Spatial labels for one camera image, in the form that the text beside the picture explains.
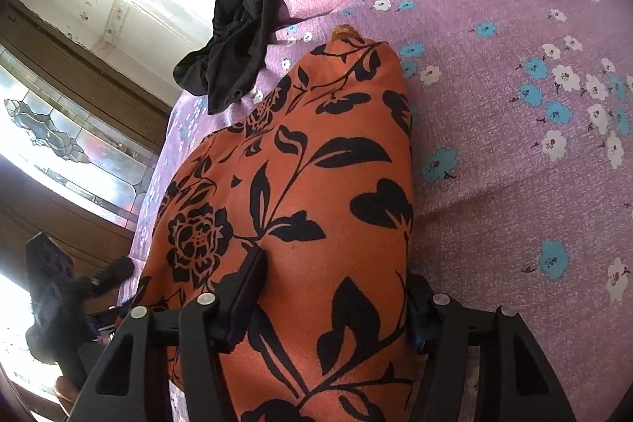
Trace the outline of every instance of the wooden trim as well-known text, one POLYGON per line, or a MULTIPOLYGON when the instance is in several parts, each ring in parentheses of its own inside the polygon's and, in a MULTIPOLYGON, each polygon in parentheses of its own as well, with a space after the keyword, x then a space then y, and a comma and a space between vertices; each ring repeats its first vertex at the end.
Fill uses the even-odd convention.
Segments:
POLYGON ((26 404, 27 408, 31 411, 53 422, 63 422, 66 414, 59 404, 40 397, 13 381, 11 381, 11 385, 20 396, 20 399, 22 399, 22 402, 26 404))
POLYGON ((0 16, 0 42, 46 82, 91 114, 160 153, 171 108, 18 0, 0 16))

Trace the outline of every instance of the black leaf pattern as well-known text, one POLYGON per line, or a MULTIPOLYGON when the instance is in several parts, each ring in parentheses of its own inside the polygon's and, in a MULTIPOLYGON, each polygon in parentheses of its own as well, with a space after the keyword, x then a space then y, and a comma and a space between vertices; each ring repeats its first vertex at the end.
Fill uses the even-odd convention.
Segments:
POLYGON ((385 373, 382 375, 381 381, 384 383, 390 383, 394 380, 394 375, 395 375, 396 371, 394 369, 394 364, 389 362, 389 365, 387 365, 387 370, 385 370, 385 373))
POLYGON ((284 242, 312 242, 323 240, 325 233, 314 220, 307 219, 305 210, 297 211, 290 217, 279 217, 270 223, 274 229, 270 232, 284 242))
POLYGON ((266 215, 268 213, 268 204, 270 204, 270 183, 266 177, 267 166, 268 161, 260 167, 251 183, 250 211, 252 226, 258 236, 263 234, 263 228, 266 224, 266 215))
POLYGON ((303 417, 299 409, 282 399, 271 399, 253 411, 245 411, 240 422, 316 422, 312 417, 303 417))
POLYGON ((189 195, 185 202, 180 205, 180 209, 183 210, 189 206, 193 206, 195 204, 198 204, 199 202, 204 201, 209 195, 212 187, 217 188, 217 185, 212 181, 203 181, 202 183, 198 184, 195 187, 193 193, 189 195))
POLYGON ((354 417, 356 420, 362 420, 363 422, 385 422, 385 416, 379 406, 370 402, 367 396, 359 390, 352 390, 350 393, 356 395, 360 401, 362 401, 365 407, 366 413, 361 413, 351 403, 351 401, 345 396, 339 396, 339 402, 341 407, 345 410, 345 413, 354 417))
POLYGON ((315 113, 320 115, 321 113, 330 113, 332 115, 340 115, 351 111, 351 109, 357 104, 364 104, 371 101, 371 95, 368 93, 348 93, 341 98, 336 98, 334 94, 330 99, 321 103, 316 107, 315 113))
POLYGON ((229 161, 231 156, 233 156, 233 153, 235 152, 235 149, 237 149, 237 147, 235 147, 231 152, 229 152, 229 154, 227 154, 224 158, 222 158, 220 161, 218 161, 218 163, 226 163, 227 161, 229 161))
POLYGON ((406 95, 397 91, 387 90, 382 94, 382 102, 391 110, 391 118, 411 137, 411 110, 406 95))
POLYGON ((201 180, 203 176, 209 171, 210 168, 211 168, 211 157, 205 156, 204 158, 200 160, 200 163, 198 163, 197 167, 195 168, 194 177, 201 180))
POLYGON ((324 169, 335 169, 374 161, 391 163, 391 158, 377 142, 363 136, 354 136, 333 138, 325 142, 309 162, 324 169))
POLYGON ((325 53, 325 47, 326 46, 327 46, 327 44, 318 45, 317 47, 314 47, 314 49, 312 49, 312 51, 310 51, 310 54, 312 54, 314 56, 321 56, 322 54, 325 53))
POLYGON ((244 151, 246 157, 255 156, 262 151, 262 139, 258 138, 251 145, 249 145, 244 151))
POLYGON ((299 397, 299 392, 294 388, 289 377, 294 380, 295 384, 299 386, 304 394, 308 392, 308 387, 301 374, 279 341, 273 324, 270 322, 270 318, 268 318, 266 312, 259 305, 254 308, 251 321, 249 322, 248 343, 253 350, 262 355, 264 363, 266 363, 266 367, 268 367, 270 373, 273 374, 279 382, 284 384, 295 397, 299 397), (277 362, 284 366, 289 377, 286 377, 279 369, 275 360, 273 360, 270 355, 271 352, 275 358, 277 358, 277 362))
POLYGON ((410 231, 413 206, 398 183, 382 178, 376 192, 362 193, 349 203, 352 215, 367 224, 389 229, 406 226, 410 231))
POLYGON ((357 363, 376 353, 381 330, 378 310, 350 277, 345 278, 334 293, 332 330, 321 335, 316 343, 316 353, 324 375, 334 367, 339 358, 345 327, 352 331, 356 340, 351 362, 357 363))
POLYGON ((275 135, 275 145, 285 154, 299 155, 308 145, 308 137, 304 132, 290 131, 286 126, 279 126, 275 135))
POLYGON ((239 134, 240 132, 244 131, 244 123, 243 122, 237 122, 235 124, 233 124, 232 126, 229 126, 227 128, 228 132, 234 132, 235 134, 239 134))
POLYGON ((303 88, 308 88, 308 84, 310 82, 308 73, 305 70, 303 70, 301 67, 299 67, 299 69, 297 70, 297 76, 299 77, 299 80, 301 84, 303 85, 303 88))
POLYGON ((363 61, 364 60, 361 59, 354 64, 353 70, 357 81, 369 81, 370 79, 373 79, 376 76, 376 72, 379 67, 382 65, 381 58, 378 56, 378 51, 375 49, 369 56, 368 70, 365 69, 363 61))

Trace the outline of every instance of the stained glass window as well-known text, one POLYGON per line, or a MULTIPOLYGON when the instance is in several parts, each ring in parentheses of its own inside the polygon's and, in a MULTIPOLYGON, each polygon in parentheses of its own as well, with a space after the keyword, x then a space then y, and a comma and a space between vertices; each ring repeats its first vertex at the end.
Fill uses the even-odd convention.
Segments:
POLYGON ((0 45, 0 153, 69 201, 135 231, 158 157, 0 45))

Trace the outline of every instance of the window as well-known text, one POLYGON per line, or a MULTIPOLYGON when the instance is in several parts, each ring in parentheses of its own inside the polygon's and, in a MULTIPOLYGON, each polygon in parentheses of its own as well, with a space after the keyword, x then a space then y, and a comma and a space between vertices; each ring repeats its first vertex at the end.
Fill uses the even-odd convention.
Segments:
POLYGON ((0 46, 0 153, 38 182, 135 231, 158 157, 0 46))
POLYGON ((0 274, 0 297, 11 299, 0 308, 0 363, 9 379, 35 394, 58 402, 53 394, 55 380, 61 376, 57 365, 37 361, 28 350, 25 334, 34 324, 31 296, 0 274))

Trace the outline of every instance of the black flower print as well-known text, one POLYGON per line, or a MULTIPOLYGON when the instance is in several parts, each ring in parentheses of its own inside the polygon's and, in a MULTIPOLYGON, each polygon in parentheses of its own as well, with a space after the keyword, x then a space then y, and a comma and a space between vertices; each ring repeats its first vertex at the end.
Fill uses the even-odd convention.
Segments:
POLYGON ((213 210, 208 203, 187 213, 180 212, 168 223, 167 263, 175 283, 192 282, 194 288, 204 285, 220 265, 220 258, 229 248, 233 227, 225 208, 213 210))

